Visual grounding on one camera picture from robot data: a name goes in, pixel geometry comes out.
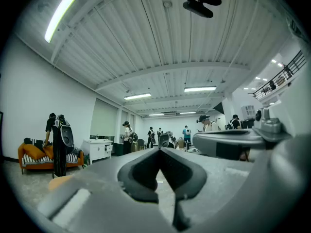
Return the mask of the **white roller blind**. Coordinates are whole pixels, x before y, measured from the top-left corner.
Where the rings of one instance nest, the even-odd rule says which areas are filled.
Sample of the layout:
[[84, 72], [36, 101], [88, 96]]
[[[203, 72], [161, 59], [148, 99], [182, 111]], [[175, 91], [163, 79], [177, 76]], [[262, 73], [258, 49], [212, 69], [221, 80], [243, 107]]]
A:
[[91, 120], [90, 135], [114, 136], [117, 111], [118, 109], [116, 107], [96, 99]]

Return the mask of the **orange cushion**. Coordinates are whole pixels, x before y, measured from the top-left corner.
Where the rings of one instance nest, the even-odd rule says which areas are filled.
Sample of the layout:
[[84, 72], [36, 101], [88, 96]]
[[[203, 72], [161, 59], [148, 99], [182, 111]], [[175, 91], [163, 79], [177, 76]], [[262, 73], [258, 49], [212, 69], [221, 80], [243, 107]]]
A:
[[25, 153], [30, 156], [33, 160], [39, 160], [46, 156], [46, 154], [39, 148], [32, 144], [25, 144], [23, 147]]

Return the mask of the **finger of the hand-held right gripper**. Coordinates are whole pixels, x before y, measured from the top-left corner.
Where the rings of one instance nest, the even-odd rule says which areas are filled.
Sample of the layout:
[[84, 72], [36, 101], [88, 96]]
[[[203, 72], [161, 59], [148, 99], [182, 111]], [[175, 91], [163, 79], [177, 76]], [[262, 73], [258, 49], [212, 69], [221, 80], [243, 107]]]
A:
[[265, 150], [265, 141], [252, 129], [196, 133], [192, 142], [202, 154], [228, 160], [239, 160], [251, 149]]

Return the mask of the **white glass-door cupboard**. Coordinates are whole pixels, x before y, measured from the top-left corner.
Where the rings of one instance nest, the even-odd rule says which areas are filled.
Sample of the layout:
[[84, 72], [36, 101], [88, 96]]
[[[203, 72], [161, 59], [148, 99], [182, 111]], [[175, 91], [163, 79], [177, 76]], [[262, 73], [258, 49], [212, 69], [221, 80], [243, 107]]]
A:
[[243, 120], [248, 120], [256, 117], [256, 110], [253, 105], [244, 105], [241, 107]]

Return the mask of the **grey backpack device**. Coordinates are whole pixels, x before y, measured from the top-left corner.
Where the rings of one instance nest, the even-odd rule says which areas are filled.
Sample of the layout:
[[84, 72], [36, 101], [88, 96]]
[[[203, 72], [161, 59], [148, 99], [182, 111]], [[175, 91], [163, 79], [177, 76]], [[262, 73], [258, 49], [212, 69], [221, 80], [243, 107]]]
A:
[[176, 138], [173, 135], [173, 132], [171, 131], [167, 131], [166, 133], [163, 133], [160, 138], [159, 138], [159, 142], [158, 142], [158, 147], [159, 148], [173, 148], [175, 149], [175, 145], [176, 145]]

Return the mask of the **black balcony railing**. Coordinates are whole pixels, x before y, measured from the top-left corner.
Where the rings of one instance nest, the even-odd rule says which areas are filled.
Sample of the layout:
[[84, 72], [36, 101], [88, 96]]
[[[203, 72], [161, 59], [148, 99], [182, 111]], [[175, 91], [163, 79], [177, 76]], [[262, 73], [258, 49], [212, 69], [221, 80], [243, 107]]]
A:
[[292, 78], [294, 78], [305, 66], [306, 62], [306, 58], [300, 50], [297, 55], [286, 65], [286, 67], [283, 68], [276, 76], [267, 81], [254, 92], [250, 92], [248, 94], [257, 100], [266, 97], [278, 88], [281, 88], [282, 85], [292, 80]]

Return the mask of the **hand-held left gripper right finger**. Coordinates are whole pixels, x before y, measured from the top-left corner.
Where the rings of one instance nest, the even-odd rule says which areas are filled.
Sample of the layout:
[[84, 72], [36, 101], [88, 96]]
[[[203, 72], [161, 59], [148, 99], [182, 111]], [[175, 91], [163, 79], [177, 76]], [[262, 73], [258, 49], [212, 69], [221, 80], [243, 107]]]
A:
[[311, 135], [260, 153], [253, 163], [162, 152], [181, 233], [287, 233], [308, 230]]

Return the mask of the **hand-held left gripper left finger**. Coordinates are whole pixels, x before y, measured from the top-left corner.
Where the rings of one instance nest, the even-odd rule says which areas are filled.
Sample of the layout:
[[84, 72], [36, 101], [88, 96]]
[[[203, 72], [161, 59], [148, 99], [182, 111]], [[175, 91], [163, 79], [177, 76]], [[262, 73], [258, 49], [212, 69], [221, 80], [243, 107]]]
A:
[[175, 233], [158, 206], [158, 154], [92, 164], [50, 192], [38, 211], [64, 233]]

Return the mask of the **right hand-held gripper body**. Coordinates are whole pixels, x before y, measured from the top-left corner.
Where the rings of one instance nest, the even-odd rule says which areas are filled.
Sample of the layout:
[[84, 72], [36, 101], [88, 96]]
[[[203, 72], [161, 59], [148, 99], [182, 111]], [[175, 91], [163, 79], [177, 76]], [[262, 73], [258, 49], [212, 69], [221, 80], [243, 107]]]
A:
[[282, 123], [277, 117], [270, 117], [268, 108], [256, 111], [253, 131], [266, 142], [278, 143], [291, 138], [291, 135], [282, 129]]

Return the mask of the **white cabinet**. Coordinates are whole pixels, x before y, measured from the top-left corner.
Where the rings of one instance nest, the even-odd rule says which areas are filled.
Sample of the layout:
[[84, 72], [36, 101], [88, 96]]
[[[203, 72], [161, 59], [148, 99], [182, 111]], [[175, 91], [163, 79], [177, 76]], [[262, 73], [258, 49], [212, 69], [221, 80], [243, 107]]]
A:
[[84, 140], [81, 145], [81, 150], [85, 156], [88, 156], [89, 164], [93, 161], [112, 157], [113, 145], [112, 141], [107, 139], [90, 139]]

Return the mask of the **orange sofa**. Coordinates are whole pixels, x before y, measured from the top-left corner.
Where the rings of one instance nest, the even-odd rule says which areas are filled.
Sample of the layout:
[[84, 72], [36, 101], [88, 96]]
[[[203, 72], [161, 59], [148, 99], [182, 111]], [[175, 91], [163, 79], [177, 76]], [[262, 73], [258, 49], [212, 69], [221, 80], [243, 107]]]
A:
[[[43, 151], [46, 156], [48, 156], [51, 160], [53, 160], [53, 146], [52, 143], [48, 143], [46, 147], [43, 146], [43, 141], [42, 140], [37, 140], [33, 138], [25, 138], [24, 142], [19, 146], [18, 148], [18, 161], [19, 161], [19, 166], [21, 168], [21, 172], [23, 174], [23, 171], [25, 169], [36, 169], [36, 170], [44, 170], [44, 169], [49, 169], [52, 170], [54, 169], [53, 163], [50, 164], [42, 164], [42, 165], [30, 165], [23, 167], [22, 166], [22, 157], [25, 153], [23, 147], [25, 144], [32, 144], [39, 148], [41, 151]], [[67, 154], [75, 154], [78, 157], [78, 162], [74, 164], [67, 163], [66, 167], [77, 167], [77, 166], [84, 166], [84, 153], [81, 149], [77, 147], [71, 147], [67, 149]]]

